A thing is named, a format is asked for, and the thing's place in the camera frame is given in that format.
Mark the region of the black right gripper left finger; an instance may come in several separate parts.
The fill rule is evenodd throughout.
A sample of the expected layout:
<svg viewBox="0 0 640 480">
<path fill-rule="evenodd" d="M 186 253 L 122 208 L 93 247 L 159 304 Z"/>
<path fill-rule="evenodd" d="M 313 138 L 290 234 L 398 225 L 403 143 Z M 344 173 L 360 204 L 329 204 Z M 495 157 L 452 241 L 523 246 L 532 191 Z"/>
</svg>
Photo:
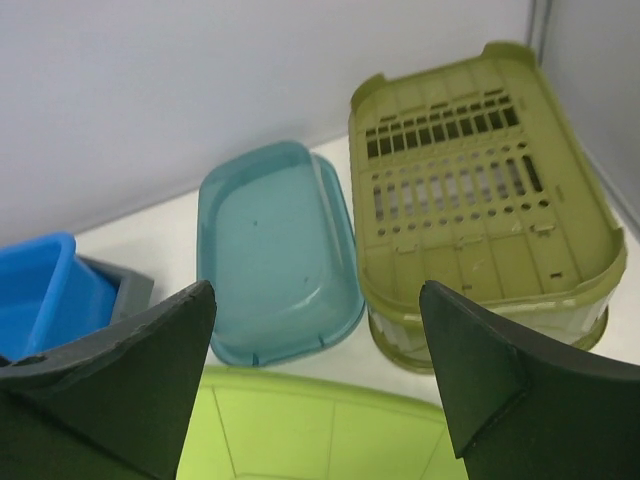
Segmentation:
<svg viewBox="0 0 640 480">
<path fill-rule="evenodd" d="M 197 281 L 74 342 L 1 361 L 4 479 L 173 479 L 216 317 Z"/>
</svg>

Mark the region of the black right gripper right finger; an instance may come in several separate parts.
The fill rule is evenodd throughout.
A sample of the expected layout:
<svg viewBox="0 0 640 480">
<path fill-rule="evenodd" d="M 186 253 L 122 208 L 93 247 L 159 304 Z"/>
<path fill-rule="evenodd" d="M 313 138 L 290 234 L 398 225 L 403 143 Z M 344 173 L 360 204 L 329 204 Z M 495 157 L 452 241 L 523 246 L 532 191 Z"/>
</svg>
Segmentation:
<svg viewBox="0 0 640 480">
<path fill-rule="evenodd" d="M 638 366 L 554 340 L 436 281 L 419 305 L 469 478 L 638 478 Z"/>
</svg>

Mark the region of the teal transparent plastic tub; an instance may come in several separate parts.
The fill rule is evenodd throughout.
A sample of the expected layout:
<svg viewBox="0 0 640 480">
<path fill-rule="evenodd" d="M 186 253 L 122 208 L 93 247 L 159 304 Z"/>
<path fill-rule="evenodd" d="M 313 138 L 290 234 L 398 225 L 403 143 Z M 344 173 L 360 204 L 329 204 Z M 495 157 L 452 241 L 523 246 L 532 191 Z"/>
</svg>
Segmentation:
<svg viewBox="0 0 640 480">
<path fill-rule="evenodd" d="M 229 365 L 264 367 L 330 348 L 364 311 L 337 173 L 298 142 L 247 152 L 205 177 L 196 270 L 214 287 L 211 348 Z"/>
</svg>

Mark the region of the olive green slotted container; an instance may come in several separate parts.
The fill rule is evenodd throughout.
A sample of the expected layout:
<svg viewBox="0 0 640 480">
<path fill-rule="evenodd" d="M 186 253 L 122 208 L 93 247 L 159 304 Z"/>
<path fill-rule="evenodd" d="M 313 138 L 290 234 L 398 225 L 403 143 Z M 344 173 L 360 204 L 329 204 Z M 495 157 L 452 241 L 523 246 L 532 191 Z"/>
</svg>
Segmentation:
<svg viewBox="0 0 640 480">
<path fill-rule="evenodd" d="M 599 342 L 624 233 L 531 48 L 377 74 L 350 106 L 358 279 L 388 360 L 432 372 L 428 280 L 579 349 Z"/>
</svg>

